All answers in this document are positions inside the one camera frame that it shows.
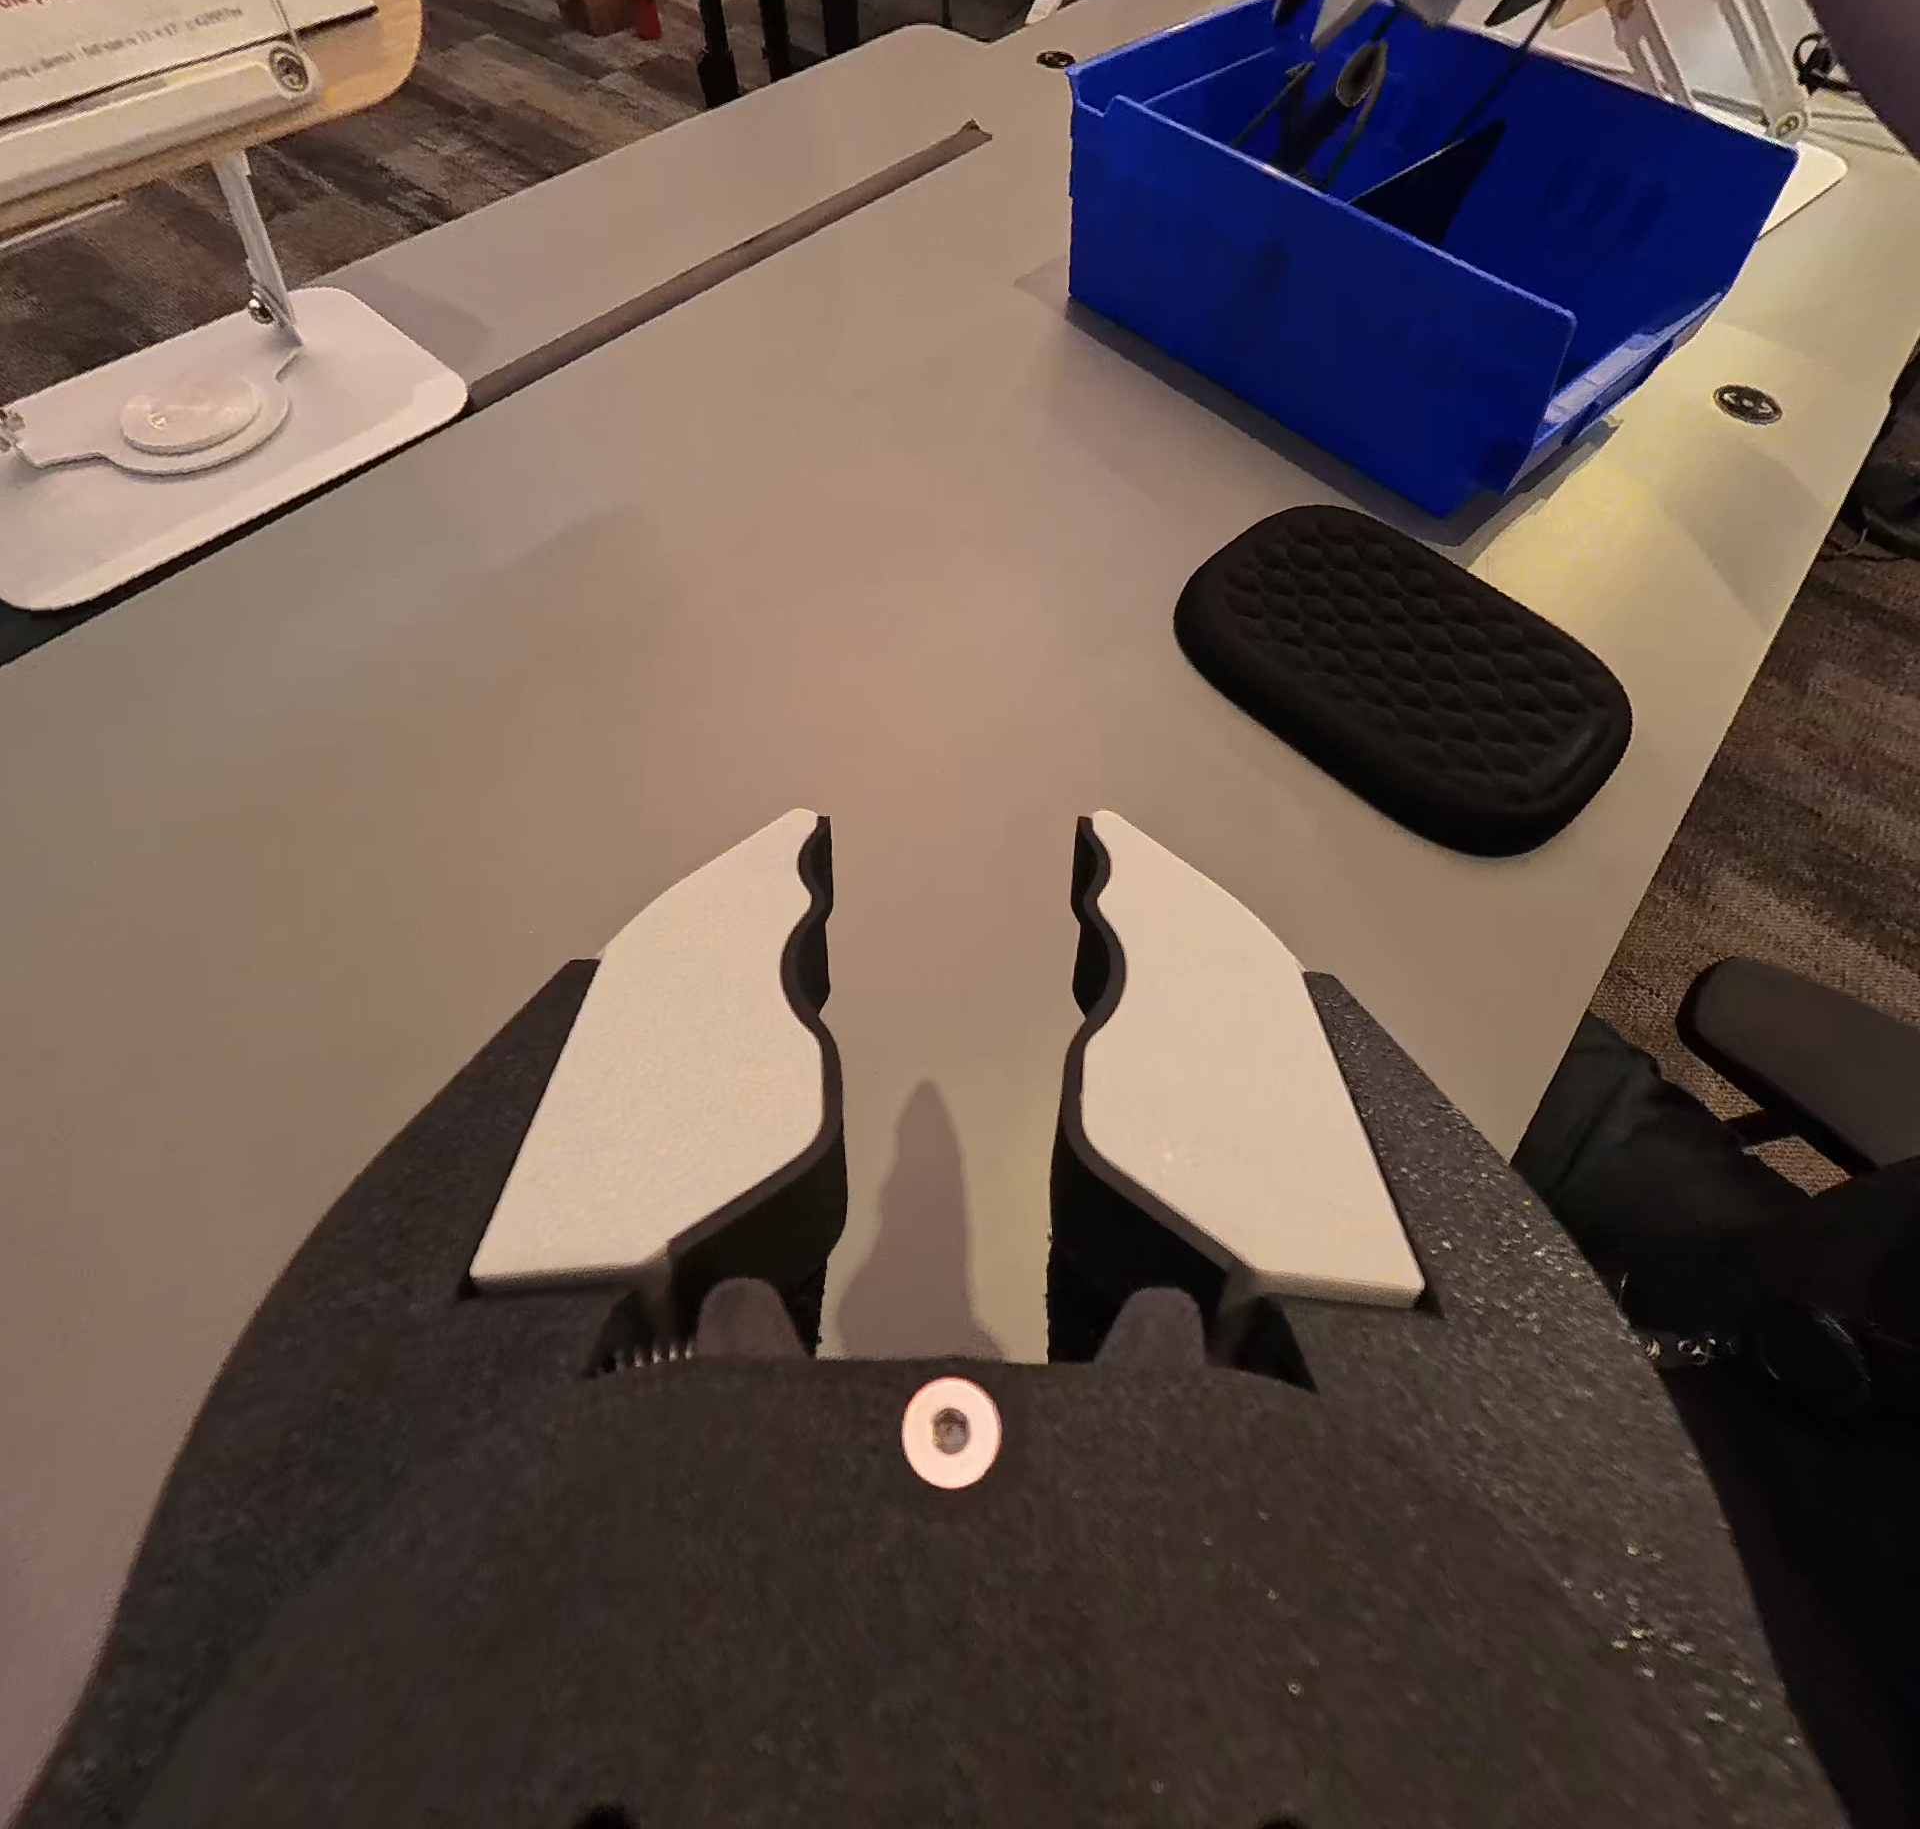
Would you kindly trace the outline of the blue plastic bin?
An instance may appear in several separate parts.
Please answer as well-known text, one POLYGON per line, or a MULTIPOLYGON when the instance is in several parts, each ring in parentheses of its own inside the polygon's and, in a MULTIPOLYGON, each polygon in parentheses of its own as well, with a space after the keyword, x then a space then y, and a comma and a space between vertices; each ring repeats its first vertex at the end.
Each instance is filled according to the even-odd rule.
POLYGON ((1337 51, 1306 29, 1242 0, 1066 68, 1066 292, 1429 514, 1513 495, 1717 314, 1793 153, 1400 16, 1366 139, 1315 191, 1229 148, 1290 62, 1337 51), (1492 118, 1446 247, 1350 209, 1492 118))

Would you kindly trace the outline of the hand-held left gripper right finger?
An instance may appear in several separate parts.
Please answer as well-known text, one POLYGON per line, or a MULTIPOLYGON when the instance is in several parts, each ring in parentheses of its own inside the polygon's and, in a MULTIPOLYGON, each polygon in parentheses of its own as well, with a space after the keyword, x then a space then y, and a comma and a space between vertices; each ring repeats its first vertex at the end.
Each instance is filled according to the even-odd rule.
POLYGON ((1261 1294, 1410 1310, 1425 1274, 1299 958, 1094 810, 1077 824, 1058 1134, 1091 1188, 1261 1294))

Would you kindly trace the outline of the white stand with wooden board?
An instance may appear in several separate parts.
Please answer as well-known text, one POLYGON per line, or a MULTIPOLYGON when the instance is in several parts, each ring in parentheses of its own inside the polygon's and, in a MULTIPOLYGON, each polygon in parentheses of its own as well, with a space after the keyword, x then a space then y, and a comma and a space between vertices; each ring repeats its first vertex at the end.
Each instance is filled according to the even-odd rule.
POLYGON ((412 75, 420 0, 2 123, 2 251, 206 165, 248 305, 2 396, 2 610, 59 618, 285 509, 467 407, 467 383, 340 285, 290 285, 248 153, 412 75))
POLYGON ((1765 215, 1773 232, 1844 179, 1844 162, 1808 139, 1808 90, 1793 68, 1808 33, 1807 0, 1562 0, 1549 51, 1791 148, 1793 169, 1765 215))

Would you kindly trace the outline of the black textured cushion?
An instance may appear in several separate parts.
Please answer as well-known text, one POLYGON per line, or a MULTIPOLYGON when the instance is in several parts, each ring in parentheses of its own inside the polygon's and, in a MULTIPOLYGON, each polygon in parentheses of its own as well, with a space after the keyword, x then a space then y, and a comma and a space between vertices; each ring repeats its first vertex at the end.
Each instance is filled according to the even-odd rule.
POLYGON ((1175 640, 1238 710, 1455 854, 1541 848, 1632 739, 1628 696, 1585 645, 1332 501, 1261 517, 1197 565, 1175 640))

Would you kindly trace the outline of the person's dark trousers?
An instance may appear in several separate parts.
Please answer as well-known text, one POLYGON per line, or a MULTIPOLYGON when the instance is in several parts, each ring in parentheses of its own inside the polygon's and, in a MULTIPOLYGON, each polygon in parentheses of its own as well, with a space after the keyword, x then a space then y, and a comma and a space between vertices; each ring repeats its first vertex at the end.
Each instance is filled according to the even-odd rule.
POLYGON ((1581 1017, 1514 1151, 1717 1489, 1852 1826, 1917 1826, 1917 1159, 1802 1195, 1581 1017))

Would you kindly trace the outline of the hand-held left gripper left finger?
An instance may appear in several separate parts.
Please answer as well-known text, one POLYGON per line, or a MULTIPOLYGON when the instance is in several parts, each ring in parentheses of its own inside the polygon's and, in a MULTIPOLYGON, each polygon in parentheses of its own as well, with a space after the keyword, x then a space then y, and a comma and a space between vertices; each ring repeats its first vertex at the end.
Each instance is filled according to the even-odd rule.
POLYGON ((831 824, 789 810, 600 949, 476 1291, 810 1281, 849 1212, 831 824))

